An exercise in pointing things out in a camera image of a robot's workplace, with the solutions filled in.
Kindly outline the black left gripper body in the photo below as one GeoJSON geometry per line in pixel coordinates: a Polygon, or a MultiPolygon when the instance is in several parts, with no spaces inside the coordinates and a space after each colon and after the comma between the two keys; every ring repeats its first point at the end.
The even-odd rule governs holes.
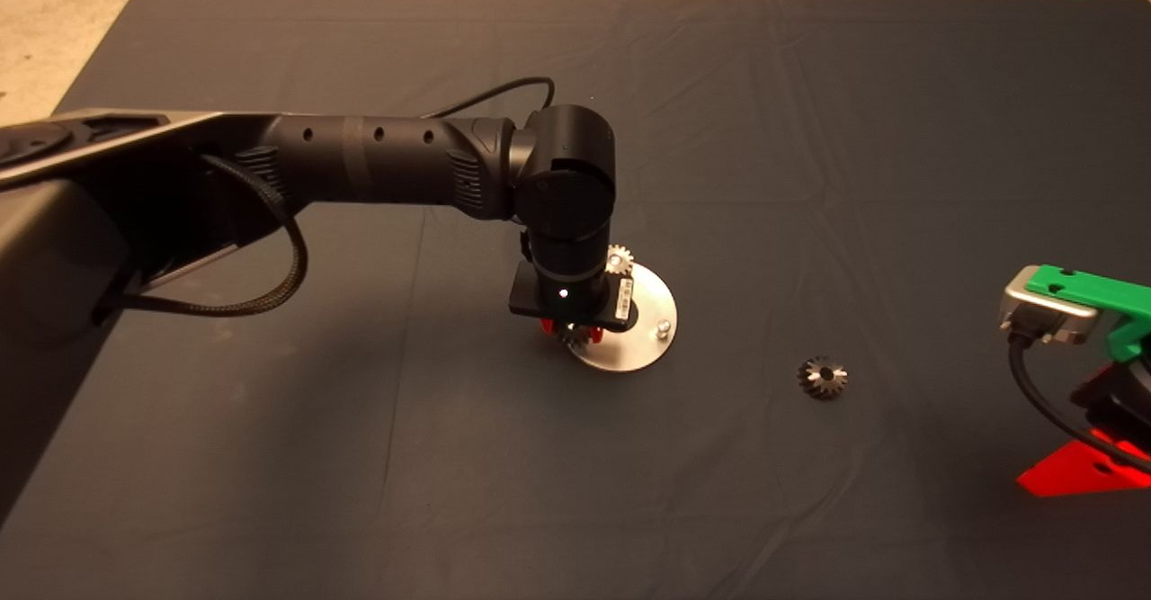
{"type": "Polygon", "coordinates": [[[549,318],[600,329],[630,329],[637,325],[634,280],[619,273],[600,273],[590,280],[561,282],[546,278],[531,263],[514,269],[510,312],[529,318],[549,318]]]}

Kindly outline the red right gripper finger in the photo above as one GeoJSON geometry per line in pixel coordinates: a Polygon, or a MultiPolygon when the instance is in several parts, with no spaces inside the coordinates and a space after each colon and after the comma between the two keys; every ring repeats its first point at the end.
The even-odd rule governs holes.
{"type": "Polygon", "coordinates": [[[1064,498],[1148,489],[1150,476],[1090,445],[1072,441],[1021,473],[1017,485],[1035,498],[1064,498]]]}

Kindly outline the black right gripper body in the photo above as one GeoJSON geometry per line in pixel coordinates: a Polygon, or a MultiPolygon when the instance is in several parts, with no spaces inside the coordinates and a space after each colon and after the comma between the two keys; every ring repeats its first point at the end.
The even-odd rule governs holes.
{"type": "Polygon", "coordinates": [[[1150,455],[1150,363],[1148,355],[1106,367],[1080,383],[1070,403],[1088,423],[1114,441],[1150,455]]]}

